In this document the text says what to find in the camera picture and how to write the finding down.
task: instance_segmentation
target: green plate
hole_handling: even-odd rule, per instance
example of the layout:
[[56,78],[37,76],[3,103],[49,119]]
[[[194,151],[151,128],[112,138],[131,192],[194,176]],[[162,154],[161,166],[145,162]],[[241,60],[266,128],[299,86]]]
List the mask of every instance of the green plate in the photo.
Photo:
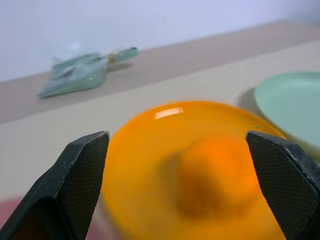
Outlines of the green plate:
[[320,72],[275,75],[254,96],[265,117],[320,163]]

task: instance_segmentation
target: dustpan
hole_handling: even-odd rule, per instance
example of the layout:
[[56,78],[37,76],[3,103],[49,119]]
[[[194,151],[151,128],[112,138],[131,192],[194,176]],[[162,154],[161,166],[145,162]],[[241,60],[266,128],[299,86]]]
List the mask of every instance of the dustpan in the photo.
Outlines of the dustpan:
[[171,103],[133,118],[112,138],[103,173],[100,197],[115,228],[124,239],[283,240],[245,140],[252,129],[283,137],[217,102]]
[[320,163],[320,72],[272,76],[254,95],[265,117]]
[[38,96],[45,98],[97,88],[106,81],[109,64],[128,60],[138,53],[136,47],[131,47],[107,56],[98,53],[84,54],[56,64]]

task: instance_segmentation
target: orange bowl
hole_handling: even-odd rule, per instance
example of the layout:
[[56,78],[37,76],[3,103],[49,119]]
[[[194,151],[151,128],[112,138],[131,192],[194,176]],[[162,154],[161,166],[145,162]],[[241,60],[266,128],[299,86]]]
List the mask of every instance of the orange bowl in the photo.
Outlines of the orange bowl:
[[101,188],[117,229],[139,240],[283,240],[254,172],[249,130],[284,138],[217,102],[170,103],[133,118],[110,141]]

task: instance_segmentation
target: green dustpan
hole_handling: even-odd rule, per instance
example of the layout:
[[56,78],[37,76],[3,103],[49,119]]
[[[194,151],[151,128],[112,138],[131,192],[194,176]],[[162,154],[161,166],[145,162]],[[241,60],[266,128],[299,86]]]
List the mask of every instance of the green dustpan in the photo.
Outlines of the green dustpan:
[[264,116],[320,164],[320,72],[290,72],[254,92]]
[[131,47],[109,55],[84,54],[56,64],[38,96],[46,98],[97,88],[106,81],[109,64],[134,58],[138,54],[138,49]]

